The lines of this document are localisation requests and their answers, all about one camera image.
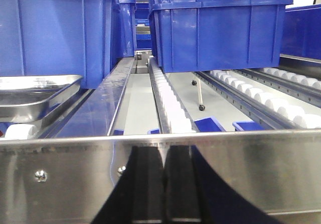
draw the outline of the conveyor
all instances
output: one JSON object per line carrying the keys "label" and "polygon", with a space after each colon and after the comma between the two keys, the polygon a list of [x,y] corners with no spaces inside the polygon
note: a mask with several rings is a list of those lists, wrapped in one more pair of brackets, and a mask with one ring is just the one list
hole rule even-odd
{"label": "conveyor", "polygon": [[[137,69],[149,72],[163,134],[113,136]],[[258,69],[229,74],[297,97],[306,113],[318,113],[317,89]],[[41,138],[1,142],[1,223],[321,223],[321,131],[302,129],[209,72],[195,75],[267,130],[198,133],[155,59],[146,69],[123,58]],[[189,121],[190,131],[174,127],[164,86],[181,109],[174,116]]]}

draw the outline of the stainless steel tray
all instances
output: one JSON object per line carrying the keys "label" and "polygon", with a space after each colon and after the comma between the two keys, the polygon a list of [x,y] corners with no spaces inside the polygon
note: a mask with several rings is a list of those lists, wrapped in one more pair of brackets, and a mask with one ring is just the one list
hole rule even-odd
{"label": "stainless steel tray", "polygon": [[0,122],[39,120],[80,89],[80,75],[0,77]]}

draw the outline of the screw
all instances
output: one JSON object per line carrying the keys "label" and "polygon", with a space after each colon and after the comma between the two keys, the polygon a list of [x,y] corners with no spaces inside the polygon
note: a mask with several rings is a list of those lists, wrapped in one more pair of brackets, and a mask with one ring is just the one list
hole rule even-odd
{"label": "screw", "polygon": [[48,173],[44,170],[38,170],[35,172],[35,179],[37,182],[46,182],[48,178]]}
{"label": "screw", "polygon": [[126,166],[119,167],[117,170],[118,176],[120,177],[124,173],[125,170],[126,170]]}

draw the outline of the floor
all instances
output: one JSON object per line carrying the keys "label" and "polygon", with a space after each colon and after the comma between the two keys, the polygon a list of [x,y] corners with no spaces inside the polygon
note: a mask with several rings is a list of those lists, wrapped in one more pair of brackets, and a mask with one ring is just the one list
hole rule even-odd
{"label": "floor", "polygon": [[[168,78],[193,120],[214,116],[226,131],[234,131],[234,121],[250,120],[204,84],[202,92],[206,109],[199,111],[197,87],[191,85],[193,75],[171,73]],[[144,135],[149,130],[158,128],[149,74],[130,76],[116,127],[124,129],[125,135]]]}

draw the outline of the blue plastic crate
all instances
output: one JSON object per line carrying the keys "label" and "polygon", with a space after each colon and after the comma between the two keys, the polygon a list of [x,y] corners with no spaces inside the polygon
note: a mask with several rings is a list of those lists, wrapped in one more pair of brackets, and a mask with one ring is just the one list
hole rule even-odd
{"label": "blue plastic crate", "polygon": [[150,34],[137,34],[137,49],[143,50],[143,49],[151,49],[151,38]]}
{"label": "blue plastic crate", "polygon": [[149,15],[148,3],[137,3],[136,7],[137,7],[137,9],[135,12],[135,18],[136,19],[148,19],[148,15]]}
{"label": "blue plastic crate", "polygon": [[264,128],[254,121],[238,121],[233,122],[235,131],[255,131],[264,130]]}
{"label": "blue plastic crate", "polygon": [[[217,121],[216,118],[213,116],[195,120],[194,123],[196,124],[197,128],[201,133],[206,132],[225,132],[225,129],[222,125]],[[159,129],[152,129],[147,132],[149,135],[159,134]]]}
{"label": "blue plastic crate", "polygon": [[135,27],[136,0],[119,0],[119,47],[117,57],[133,57],[137,49]]}
{"label": "blue plastic crate", "polygon": [[0,0],[0,76],[79,74],[96,88],[112,61],[115,0]]}
{"label": "blue plastic crate", "polygon": [[281,53],[321,59],[321,5],[285,12]]}
{"label": "blue plastic crate", "polygon": [[114,136],[124,135],[124,130],[115,129],[113,135]]}
{"label": "blue plastic crate", "polygon": [[152,52],[164,72],[277,66],[293,0],[150,0]]}
{"label": "blue plastic crate", "polygon": [[12,123],[0,123],[0,137],[6,134],[6,131],[11,124]]}
{"label": "blue plastic crate", "polygon": [[149,20],[148,19],[135,19],[136,26],[138,24],[143,24],[144,26],[149,27]]}

